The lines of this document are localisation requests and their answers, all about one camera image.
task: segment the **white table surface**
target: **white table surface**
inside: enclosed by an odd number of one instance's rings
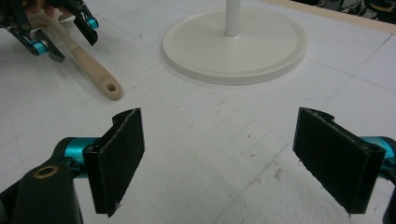
[[[349,216],[292,151],[300,106],[335,116],[357,136],[396,139],[396,37],[256,0],[309,38],[302,63],[248,86],[195,81],[166,63],[173,23],[225,0],[87,0],[99,20],[91,47],[65,29],[120,82],[108,100],[64,44],[63,63],[35,58],[0,31],[0,190],[41,164],[68,136],[102,136],[111,117],[142,108],[146,154],[112,218],[94,213],[87,179],[75,187],[85,223],[381,223],[393,191],[378,179],[366,214]]]

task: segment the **white pole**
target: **white pole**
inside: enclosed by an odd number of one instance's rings
[[[227,36],[239,35],[239,11],[241,0],[227,0],[225,16],[225,34]]]

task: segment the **white round base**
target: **white round base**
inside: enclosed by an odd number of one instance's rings
[[[225,17],[221,8],[177,22],[163,39],[166,60],[186,77],[245,85],[283,76],[303,59],[307,37],[289,17],[241,7],[237,36],[224,34]]]

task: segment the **robotic hand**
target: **robotic hand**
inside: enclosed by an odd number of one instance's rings
[[[98,21],[82,0],[47,0],[46,4],[62,7],[75,16],[74,24],[82,32],[88,42],[93,45],[97,39],[94,29],[99,27]],[[32,36],[32,26],[27,18],[22,0],[0,0],[0,28],[7,29],[29,51],[35,55],[49,52],[49,56],[56,62],[62,62],[64,56],[50,41],[44,32],[37,30]]]

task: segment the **white tabletop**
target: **white tabletop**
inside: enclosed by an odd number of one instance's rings
[[[357,136],[396,139],[396,37],[256,0],[306,30],[307,53],[283,77],[220,86],[178,74],[162,37],[173,23],[223,0],[87,0],[100,27],[91,47],[65,29],[119,81],[103,96],[59,38],[63,63],[35,58],[0,31],[0,190],[50,157],[65,137],[102,136],[111,117],[141,107],[146,153],[123,205],[96,215],[87,179],[75,186],[85,223],[381,223],[393,191],[378,179],[364,215],[347,214],[292,151],[300,106],[335,116]]]

